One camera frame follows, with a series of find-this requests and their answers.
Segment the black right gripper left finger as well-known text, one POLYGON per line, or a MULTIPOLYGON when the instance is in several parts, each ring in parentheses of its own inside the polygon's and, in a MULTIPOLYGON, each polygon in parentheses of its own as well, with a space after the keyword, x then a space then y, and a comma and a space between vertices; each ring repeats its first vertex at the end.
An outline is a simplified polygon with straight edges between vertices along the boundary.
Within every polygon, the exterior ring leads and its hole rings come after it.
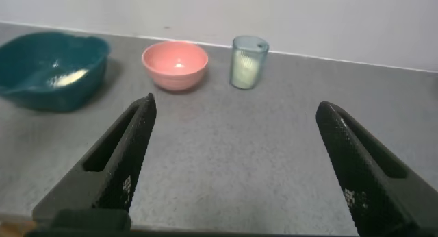
POLYGON ((32 211, 47 223, 61 210, 129 211, 157 108, 153 94, 134 101, 32 211))

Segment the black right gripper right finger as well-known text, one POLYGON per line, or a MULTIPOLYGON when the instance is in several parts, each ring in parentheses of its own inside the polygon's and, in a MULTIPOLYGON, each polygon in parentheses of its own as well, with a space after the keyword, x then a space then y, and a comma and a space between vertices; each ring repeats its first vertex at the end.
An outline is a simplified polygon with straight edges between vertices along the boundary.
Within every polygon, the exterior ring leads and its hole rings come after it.
POLYGON ((338 105, 315 115, 360 236, 437 237, 437 191, 338 105))

